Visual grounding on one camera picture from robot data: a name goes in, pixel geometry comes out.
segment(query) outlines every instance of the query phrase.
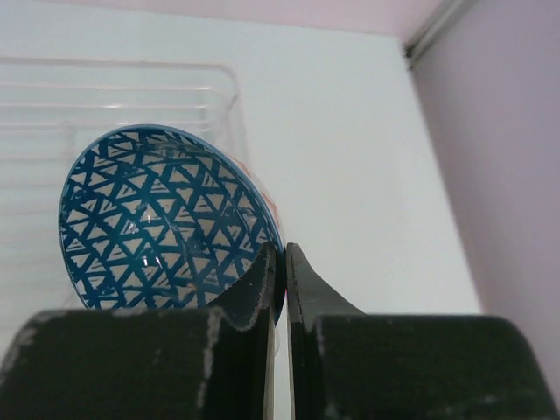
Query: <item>bowl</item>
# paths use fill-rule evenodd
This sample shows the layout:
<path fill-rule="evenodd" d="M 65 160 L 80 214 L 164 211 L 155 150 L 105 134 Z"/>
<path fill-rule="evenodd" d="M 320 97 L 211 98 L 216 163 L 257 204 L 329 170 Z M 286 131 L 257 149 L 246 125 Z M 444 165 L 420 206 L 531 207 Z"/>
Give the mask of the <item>bowl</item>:
<path fill-rule="evenodd" d="M 180 129 L 134 125 L 97 139 L 63 188 L 59 238 L 87 308 L 203 307 L 265 242 L 284 248 L 234 161 Z"/>

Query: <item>table surface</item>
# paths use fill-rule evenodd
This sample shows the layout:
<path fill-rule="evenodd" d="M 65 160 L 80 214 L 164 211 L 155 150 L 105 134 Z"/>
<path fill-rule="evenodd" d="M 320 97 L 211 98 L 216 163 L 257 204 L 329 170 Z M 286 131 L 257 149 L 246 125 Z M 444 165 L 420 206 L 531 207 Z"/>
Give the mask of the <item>table surface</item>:
<path fill-rule="evenodd" d="M 327 282 L 364 312 L 480 312 L 395 38 L 18 0 L 3 3 L 0 38 L 4 55 L 231 66 L 252 170 Z M 0 303 L 33 294 L 30 312 L 40 295 L 0 278 Z M 278 419 L 290 418 L 285 326 L 284 312 Z M 16 327 L 3 322 L 0 347 Z"/>

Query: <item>dish rack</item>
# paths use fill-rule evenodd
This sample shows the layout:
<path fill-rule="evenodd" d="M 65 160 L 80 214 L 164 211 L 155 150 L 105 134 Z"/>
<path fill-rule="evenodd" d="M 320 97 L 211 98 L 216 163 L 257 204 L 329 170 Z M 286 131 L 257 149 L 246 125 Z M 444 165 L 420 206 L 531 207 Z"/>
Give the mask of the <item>dish rack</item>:
<path fill-rule="evenodd" d="M 0 57 L 0 353 L 34 312 L 81 306 L 60 253 L 61 189 L 88 144 L 135 123 L 189 131 L 249 165 L 225 66 Z"/>

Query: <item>patterned bowl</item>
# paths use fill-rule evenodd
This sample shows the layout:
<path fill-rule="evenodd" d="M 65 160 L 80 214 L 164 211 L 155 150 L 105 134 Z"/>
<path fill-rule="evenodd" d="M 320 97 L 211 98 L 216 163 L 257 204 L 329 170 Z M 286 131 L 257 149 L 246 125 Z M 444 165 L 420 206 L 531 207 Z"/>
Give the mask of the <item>patterned bowl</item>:
<path fill-rule="evenodd" d="M 247 271 L 262 243 L 283 252 L 247 175 L 205 141 L 158 125 L 116 129 L 81 154 L 59 235 L 88 308 L 202 307 Z"/>

